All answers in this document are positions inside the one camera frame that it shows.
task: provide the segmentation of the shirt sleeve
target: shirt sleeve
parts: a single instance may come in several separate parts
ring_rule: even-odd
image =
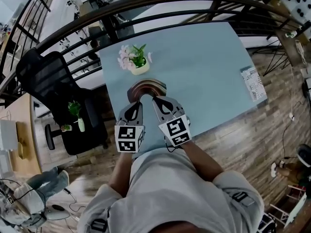
[[[122,199],[122,196],[112,189],[107,184],[103,184],[97,191],[95,197],[87,205],[83,211],[79,223],[77,232],[85,233],[88,231],[91,223],[100,218],[100,215],[110,207],[117,200]]]
[[[256,232],[263,216],[264,203],[258,191],[235,171],[218,175],[214,185],[227,194],[237,232]]]

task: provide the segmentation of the office chair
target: office chair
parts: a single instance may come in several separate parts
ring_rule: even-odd
[[[35,49],[30,49],[18,63],[16,76],[23,90],[50,109],[60,127],[72,126],[72,131],[66,132],[52,132],[49,125],[45,127],[50,150],[55,149],[53,137],[58,135],[62,136],[68,154],[79,154],[100,144],[107,148],[107,130],[94,106],[93,93],[76,84],[61,53],[51,52],[43,57]],[[68,103],[73,101],[81,105],[84,132],[80,132],[77,117],[69,113]]]

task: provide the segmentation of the gray shirt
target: gray shirt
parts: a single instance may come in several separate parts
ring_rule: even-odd
[[[171,221],[186,221],[213,233],[255,233],[263,201],[243,175],[226,171],[213,182],[201,179],[182,149],[157,149],[132,165],[125,198],[104,184],[84,210],[78,233],[95,219],[110,233],[148,233]]]

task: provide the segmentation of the white vase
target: white vase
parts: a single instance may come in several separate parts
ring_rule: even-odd
[[[150,67],[149,62],[148,62],[147,58],[145,58],[145,60],[146,60],[146,64],[144,64],[142,67],[138,67],[138,68],[131,70],[131,72],[134,75],[140,75],[140,74],[143,74],[149,70],[149,67]]]
[[[86,130],[82,118],[78,118],[78,125],[79,125],[79,129],[80,129],[81,132],[84,132]]]

